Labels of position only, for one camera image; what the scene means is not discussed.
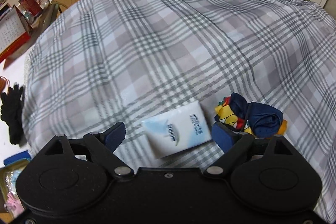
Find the desk calendar red base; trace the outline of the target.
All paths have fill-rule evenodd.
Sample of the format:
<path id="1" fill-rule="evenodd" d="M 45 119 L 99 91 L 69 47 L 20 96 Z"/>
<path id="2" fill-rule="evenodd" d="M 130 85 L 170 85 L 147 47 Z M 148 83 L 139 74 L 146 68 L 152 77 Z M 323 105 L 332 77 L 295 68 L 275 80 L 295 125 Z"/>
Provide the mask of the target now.
<path id="1" fill-rule="evenodd" d="M 29 41 L 33 29 L 16 6 L 9 8 L 1 15 L 0 28 L 0 62 L 2 62 Z"/>

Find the black knitted glove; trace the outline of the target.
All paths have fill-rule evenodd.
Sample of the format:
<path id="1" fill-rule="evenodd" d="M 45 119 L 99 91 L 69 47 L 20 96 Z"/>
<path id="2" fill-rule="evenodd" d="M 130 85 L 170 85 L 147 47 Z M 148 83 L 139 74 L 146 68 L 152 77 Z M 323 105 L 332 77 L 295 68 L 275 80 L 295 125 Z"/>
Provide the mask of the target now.
<path id="1" fill-rule="evenodd" d="M 1 120 L 9 128 L 10 143 L 17 145 L 21 142 L 23 133 L 22 111 L 25 101 L 25 87 L 14 84 L 7 93 L 1 93 Z"/>

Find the blue foam strip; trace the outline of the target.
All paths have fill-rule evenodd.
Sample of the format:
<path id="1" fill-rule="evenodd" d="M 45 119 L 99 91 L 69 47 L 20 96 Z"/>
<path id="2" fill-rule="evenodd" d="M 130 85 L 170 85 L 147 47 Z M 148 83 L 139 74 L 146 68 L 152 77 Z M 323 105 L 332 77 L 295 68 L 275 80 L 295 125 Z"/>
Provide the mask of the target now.
<path id="1" fill-rule="evenodd" d="M 22 160 L 22 159 L 26 159 L 28 161 L 31 160 L 31 156 L 30 156 L 30 154 L 29 154 L 29 152 L 27 150 L 22 151 L 20 153 L 17 153 L 17 154 L 15 154 L 13 156 L 10 156 L 10 157 L 6 158 L 3 161 L 3 164 L 4 164 L 4 166 L 7 166 L 7 165 L 10 165 L 10 164 L 12 164 L 14 162 L 17 162 L 19 160 Z"/>

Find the grey plaid bedsheet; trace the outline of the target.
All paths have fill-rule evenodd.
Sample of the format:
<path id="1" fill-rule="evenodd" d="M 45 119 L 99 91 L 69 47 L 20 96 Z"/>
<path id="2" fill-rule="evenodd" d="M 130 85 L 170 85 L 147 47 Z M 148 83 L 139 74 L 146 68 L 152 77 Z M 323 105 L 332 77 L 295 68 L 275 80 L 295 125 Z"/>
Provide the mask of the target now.
<path id="1" fill-rule="evenodd" d="M 204 168 L 208 142 L 156 160 L 141 123 L 198 101 L 208 122 L 231 93 L 269 104 L 319 174 L 315 211 L 335 221 L 335 20 L 301 0 L 80 0 L 27 59 L 23 130 L 35 156 L 56 135 L 126 125 L 117 156 L 132 168 Z"/>

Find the colourful navy yellow sock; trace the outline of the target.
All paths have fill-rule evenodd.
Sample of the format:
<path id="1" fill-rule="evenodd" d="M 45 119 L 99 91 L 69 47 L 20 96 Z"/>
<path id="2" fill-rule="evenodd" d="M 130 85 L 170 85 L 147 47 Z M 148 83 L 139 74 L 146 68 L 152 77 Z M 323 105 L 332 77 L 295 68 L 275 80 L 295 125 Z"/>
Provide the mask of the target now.
<path id="1" fill-rule="evenodd" d="M 233 132 L 246 132 L 259 139 L 284 135 L 288 125 L 284 114 L 277 108 L 264 103 L 249 103 L 238 93 L 232 93 L 218 103 L 215 121 Z"/>

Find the gold metal tin tray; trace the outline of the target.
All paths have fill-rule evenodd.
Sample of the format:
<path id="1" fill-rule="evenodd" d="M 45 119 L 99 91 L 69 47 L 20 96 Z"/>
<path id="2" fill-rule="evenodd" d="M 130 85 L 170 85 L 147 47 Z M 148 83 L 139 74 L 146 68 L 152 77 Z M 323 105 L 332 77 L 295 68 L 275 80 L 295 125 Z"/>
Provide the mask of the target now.
<path id="1" fill-rule="evenodd" d="M 3 209 L 5 213 L 8 213 L 4 208 L 7 194 L 11 192 L 18 197 L 16 191 L 17 178 L 29 162 L 26 159 L 22 159 L 1 168 L 1 210 Z"/>

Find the pink knitted pouch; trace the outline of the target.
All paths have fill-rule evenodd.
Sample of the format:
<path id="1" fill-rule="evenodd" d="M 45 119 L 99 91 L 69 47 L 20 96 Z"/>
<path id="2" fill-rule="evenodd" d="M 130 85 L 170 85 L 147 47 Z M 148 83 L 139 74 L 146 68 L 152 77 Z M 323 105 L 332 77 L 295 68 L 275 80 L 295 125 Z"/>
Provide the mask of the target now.
<path id="1" fill-rule="evenodd" d="M 11 213 L 14 218 L 22 214 L 25 210 L 19 198 L 11 192 L 8 192 L 7 194 L 7 200 L 4 204 L 4 208 L 8 213 Z"/>

